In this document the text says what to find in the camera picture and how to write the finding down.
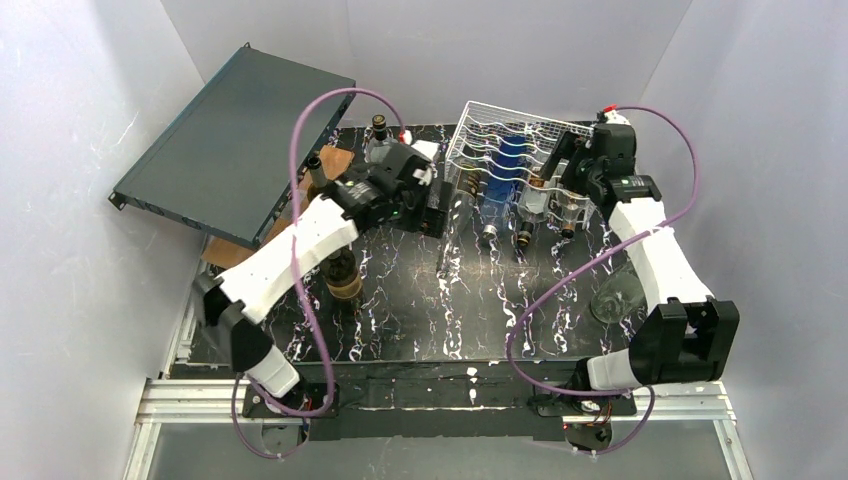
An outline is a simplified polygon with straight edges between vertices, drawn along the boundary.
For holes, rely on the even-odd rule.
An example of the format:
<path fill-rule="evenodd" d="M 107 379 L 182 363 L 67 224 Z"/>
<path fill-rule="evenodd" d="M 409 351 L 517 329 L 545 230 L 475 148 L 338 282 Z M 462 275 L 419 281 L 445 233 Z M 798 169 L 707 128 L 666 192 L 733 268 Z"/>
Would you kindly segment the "blue square glass bottle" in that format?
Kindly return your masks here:
<path fill-rule="evenodd" d="M 486 243 L 495 241 L 502 233 L 506 207 L 518 184 L 517 178 L 524 173 L 521 167 L 524 166 L 526 140 L 524 135 L 506 136 L 490 154 L 491 161 L 486 163 L 489 175 L 480 206 L 482 238 Z"/>

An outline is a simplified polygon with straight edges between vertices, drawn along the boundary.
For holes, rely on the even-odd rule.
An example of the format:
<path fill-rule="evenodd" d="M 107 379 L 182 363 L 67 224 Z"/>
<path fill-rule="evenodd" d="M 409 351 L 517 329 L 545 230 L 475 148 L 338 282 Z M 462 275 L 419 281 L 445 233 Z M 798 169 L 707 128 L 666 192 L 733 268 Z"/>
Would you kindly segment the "dark green wine bottle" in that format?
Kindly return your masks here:
<path fill-rule="evenodd" d="M 345 246 L 320 263 L 322 277 L 330 294 L 340 301 L 352 301 L 363 288 L 358 263 L 352 250 Z"/>

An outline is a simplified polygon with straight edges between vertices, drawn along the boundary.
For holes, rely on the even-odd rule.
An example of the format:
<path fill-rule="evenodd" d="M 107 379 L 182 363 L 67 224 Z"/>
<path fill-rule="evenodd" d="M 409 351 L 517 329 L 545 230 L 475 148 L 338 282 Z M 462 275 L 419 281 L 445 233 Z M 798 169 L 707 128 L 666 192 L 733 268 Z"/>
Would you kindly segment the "clear round glass bottle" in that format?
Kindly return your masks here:
<path fill-rule="evenodd" d="M 437 263 L 439 275 L 450 270 L 451 258 L 460 243 L 462 232 L 470 221 L 480 190 L 481 171 L 476 158 L 463 156 L 455 165 L 455 168 L 454 190 L 449 204 L 445 236 L 440 246 Z"/>

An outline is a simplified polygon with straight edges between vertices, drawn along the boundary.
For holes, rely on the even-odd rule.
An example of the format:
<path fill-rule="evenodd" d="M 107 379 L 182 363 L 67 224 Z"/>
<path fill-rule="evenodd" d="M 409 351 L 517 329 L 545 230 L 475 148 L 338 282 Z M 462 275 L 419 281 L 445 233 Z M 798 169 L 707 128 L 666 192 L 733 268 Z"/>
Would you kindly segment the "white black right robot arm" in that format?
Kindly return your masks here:
<path fill-rule="evenodd" d="M 694 272 L 666 218 L 659 188 L 635 172 L 629 124 L 597 123 L 588 136 L 567 132 L 563 187 L 588 198 L 618 237 L 648 306 L 629 346 L 579 361 L 565 395 L 598 396 L 658 384 L 715 381 L 725 369 L 740 314 Z"/>

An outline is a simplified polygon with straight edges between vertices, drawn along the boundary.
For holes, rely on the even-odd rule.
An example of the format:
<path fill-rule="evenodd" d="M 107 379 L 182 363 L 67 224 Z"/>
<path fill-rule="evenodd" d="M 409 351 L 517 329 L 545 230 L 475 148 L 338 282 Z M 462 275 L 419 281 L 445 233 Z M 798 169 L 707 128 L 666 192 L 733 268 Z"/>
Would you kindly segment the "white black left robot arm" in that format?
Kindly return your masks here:
<path fill-rule="evenodd" d="M 282 399 L 299 372 L 261 328 L 272 307 L 303 276 L 378 226 L 439 238 L 451 187 L 437 175 L 438 144 L 393 143 L 380 162 L 349 167 L 298 218 L 238 265 L 193 282 L 204 334 L 236 373 Z"/>

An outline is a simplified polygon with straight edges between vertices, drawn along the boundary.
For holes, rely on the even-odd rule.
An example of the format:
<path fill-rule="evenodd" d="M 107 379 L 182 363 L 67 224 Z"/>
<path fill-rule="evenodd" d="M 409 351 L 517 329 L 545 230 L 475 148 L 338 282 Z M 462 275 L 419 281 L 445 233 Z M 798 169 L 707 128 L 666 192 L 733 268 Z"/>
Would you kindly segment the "clear square bottle black cap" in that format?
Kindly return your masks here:
<path fill-rule="evenodd" d="M 397 139 L 392 137 L 382 114 L 372 117 L 372 135 L 365 148 L 365 161 L 368 164 L 380 164 Z"/>

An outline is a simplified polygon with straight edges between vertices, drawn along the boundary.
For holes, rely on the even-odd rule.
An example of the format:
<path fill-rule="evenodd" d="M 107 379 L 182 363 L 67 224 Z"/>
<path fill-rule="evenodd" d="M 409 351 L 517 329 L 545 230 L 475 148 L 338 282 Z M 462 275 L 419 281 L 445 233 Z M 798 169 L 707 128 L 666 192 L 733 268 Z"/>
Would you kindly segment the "clear bottle white label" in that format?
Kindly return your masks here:
<path fill-rule="evenodd" d="M 572 239 L 578 231 L 585 230 L 594 213 L 595 206 L 586 197 L 568 190 L 559 192 L 556 196 L 561 218 L 560 233 L 566 239 Z"/>

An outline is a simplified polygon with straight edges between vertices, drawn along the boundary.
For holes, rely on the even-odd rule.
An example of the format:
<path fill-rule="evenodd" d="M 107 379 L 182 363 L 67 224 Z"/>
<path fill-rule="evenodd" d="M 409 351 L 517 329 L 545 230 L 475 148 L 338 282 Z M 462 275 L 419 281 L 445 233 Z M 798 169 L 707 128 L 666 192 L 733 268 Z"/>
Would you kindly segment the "dark bottle on wooden board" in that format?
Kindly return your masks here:
<path fill-rule="evenodd" d="M 307 201 L 311 203 L 323 193 L 330 180 L 326 175 L 323 162 L 318 153 L 314 153 L 306 161 L 306 167 L 311 181 L 307 188 Z"/>

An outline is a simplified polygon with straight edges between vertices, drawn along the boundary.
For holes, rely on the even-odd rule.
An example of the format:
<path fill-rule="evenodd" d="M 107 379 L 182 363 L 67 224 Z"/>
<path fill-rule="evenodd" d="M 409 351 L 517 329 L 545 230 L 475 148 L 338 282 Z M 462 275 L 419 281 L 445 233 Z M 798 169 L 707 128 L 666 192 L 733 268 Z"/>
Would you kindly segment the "dark grey rack server box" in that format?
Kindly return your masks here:
<path fill-rule="evenodd" d="M 302 110 L 352 78 L 239 48 L 114 186 L 133 206 L 256 248 L 290 191 L 288 151 Z"/>

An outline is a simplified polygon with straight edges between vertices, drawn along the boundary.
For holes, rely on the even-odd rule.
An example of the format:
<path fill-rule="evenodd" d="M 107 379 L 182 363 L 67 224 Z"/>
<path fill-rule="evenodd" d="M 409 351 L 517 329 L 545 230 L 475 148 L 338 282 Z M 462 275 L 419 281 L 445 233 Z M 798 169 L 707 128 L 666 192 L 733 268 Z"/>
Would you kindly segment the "brown wooden board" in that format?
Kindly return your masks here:
<path fill-rule="evenodd" d="M 350 166 L 354 159 L 354 153 L 332 146 L 324 146 L 320 150 L 320 159 L 326 176 L 332 180 L 336 179 Z M 298 184 L 296 195 L 296 198 L 301 201 L 302 207 L 307 207 L 309 204 L 306 194 L 311 185 L 311 174 L 307 173 L 306 169 L 303 169 L 303 176 Z M 260 242 L 261 247 L 270 242 L 290 225 L 292 216 L 290 206 L 291 203 L 285 206 L 284 212 L 276 219 L 265 239 Z M 201 260 L 209 265 L 228 269 L 242 263 L 256 251 L 256 248 L 246 248 L 227 240 L 213 237 L 201 254 Z"/>

